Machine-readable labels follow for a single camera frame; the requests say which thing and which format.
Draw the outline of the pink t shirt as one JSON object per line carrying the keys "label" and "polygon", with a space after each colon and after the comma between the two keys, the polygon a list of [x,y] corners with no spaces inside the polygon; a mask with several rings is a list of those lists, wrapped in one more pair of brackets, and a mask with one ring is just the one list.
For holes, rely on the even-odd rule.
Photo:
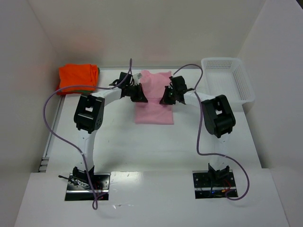
{"label": "pink t shirt", "polygon": [[160,104],[165,87],[170,84],[171,71],[151,73],[148,70],[142,70],[141,75],[140,83],[148,102],[135,104],[134,122],[173,125],[172,106]]}

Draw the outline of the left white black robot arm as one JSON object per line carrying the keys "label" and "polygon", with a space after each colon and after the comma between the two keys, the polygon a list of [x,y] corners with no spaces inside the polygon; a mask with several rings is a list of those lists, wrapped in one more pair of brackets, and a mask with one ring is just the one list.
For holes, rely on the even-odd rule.
{"label": "left white black robot arm", "polygon": [[94,174],[93,150],[97,131],[103,122],[105,106],[125,96],[132,102],[147,103],[140,83],[141,77],[141,73],[132,75],[121,72],[109,88],[80,96],[73,119],[79,132],[77,147],[81,158],[73,168],[72,176],[68,178],[72,184],[87,189],[91,186],[101,189],[98,177]]}

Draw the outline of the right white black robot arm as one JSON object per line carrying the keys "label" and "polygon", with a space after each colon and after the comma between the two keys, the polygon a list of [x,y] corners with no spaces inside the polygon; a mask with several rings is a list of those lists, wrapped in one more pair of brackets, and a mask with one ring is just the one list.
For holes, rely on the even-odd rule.
{"label": "right white black robot arm", "polygon": [[[170,84],[165,87],[164,95],[160,104],[174,105],[180,102],[184,105],[192,105],[200,110],[200,122],[196,142],[196,151],[201,156],[213,156],[208,163],[208,178],[212,186],[224,181],[228,176],[230,168],[223,160],[227,156],[226,143],[233,127],[236,124],[231,106],[225,95],[211,96],[196,92],[188,88],[182,76],[170,77]],[[200,136],[202,126],[206,131],[216,137],[215,152],[201,153]]]}

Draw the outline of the white perforated plastic basket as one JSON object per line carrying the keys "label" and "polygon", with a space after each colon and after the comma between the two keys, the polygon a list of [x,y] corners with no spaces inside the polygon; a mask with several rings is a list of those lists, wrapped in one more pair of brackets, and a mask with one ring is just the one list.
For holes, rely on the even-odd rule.
{"label": "white perforated plastic basket", "polygon": [[242,61],[238,58],[211,57],[201,60],[203,80],[210,95],[227,96],[230,104],[255,101],[255,93]]}

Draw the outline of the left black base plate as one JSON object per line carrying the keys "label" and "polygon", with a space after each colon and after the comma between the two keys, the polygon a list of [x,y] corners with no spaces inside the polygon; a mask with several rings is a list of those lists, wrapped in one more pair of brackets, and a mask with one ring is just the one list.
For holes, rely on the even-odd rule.
{"label": "left black base plate", "polygon": [[[93,188],[95,190],[98,201],[107,201],[109,198],[109,181],[110,174],[95,174],[92,180]],[[93,201],[94,196],[92,189],[88,183],[83,183],[70,174],[65,201]]]}

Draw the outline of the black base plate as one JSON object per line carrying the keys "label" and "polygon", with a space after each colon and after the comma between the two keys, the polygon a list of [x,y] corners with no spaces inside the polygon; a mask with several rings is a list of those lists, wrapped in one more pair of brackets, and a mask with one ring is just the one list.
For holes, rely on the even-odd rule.
{"label": "black base plate", "polygon": [[225,198],[225,194],[231,198],[238,198],[236,183],[233,172],[217,182],[212,182],[207,171],[194,171],[193,183],[196,199],[216,199]]}
{"label": "black base plate", "polygon": [[[107,201],[109,198],[109,181],[110,174],[95,174],[92,180],[93,188],[95,190],[98,201]],[[94,196],[92,189],[88,183],[83,183],[70,174],[65,201],[93,201]]]}

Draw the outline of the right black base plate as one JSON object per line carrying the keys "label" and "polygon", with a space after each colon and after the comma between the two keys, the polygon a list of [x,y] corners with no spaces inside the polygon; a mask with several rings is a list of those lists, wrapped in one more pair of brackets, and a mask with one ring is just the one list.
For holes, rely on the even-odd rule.
{"label": "right black base plate", "polygon": [[217,182],[212,182],[207,171],[194,171],[193,183],[196,199],[216,199],[225,198],[225,194],[231,198],[238,198],[236,183],[233,172]]}

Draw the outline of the aluminium table edge rail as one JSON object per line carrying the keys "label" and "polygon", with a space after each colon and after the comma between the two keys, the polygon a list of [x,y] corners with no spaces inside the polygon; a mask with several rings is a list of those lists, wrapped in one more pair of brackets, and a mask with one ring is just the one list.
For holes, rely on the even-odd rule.
{"label": "aluminium table edge rail", "polygon": [[[55,112],[53,122],[51,124],[51,129],[54,132],[56,132],[58,124],[59,124],[59,119],[60,119],[60,116],[61,116],[64,100],[65,100],[65,97],[61,96],[60,99],[59,99],[59,102],[58,102],[58,106],[57,106],[57,109],[56,109],[56,112]],[[54,139],[55,139],[55,136],[51,132],[49,132],[48,140],[47,140],[45,150],[44,150],[44,154],[42,156],[40,166],[39,166],[39,169],[38,169],[39,173],[45,173],[46,170],[47,170],[47,166],[48,166],[48,163],[49,163],[49,158],[50,158],[51,153],[52,153]]]}

